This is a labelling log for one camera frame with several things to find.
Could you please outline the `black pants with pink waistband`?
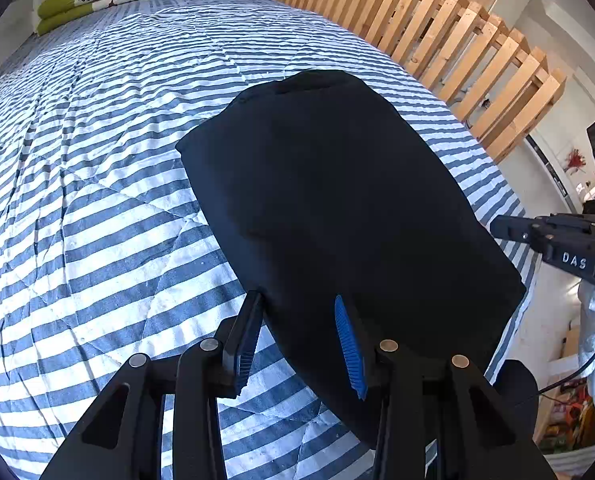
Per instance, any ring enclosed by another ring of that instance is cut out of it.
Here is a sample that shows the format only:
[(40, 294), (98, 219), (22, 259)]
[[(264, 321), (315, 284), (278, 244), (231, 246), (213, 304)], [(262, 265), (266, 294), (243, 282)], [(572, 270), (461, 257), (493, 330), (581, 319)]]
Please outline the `black pants with pink waistband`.
[(525, 288), (461, 188), (359, 78), (307, 70), (242, 91), (177, 151), (284, 359), (363, 443), (379, 403), (348, 379), (334, 303), (428, 358), (486, 368)]

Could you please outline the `wooden slatted bed rail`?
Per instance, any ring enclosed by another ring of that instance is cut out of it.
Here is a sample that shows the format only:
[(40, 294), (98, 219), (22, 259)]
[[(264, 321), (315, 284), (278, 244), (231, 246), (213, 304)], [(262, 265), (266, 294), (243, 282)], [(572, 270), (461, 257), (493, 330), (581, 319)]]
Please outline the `wooden slatted bed rail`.
[(447, 104), (500, 162), (561, 98), (546, 53), (470, 0), (278, 0), (363, 38)]

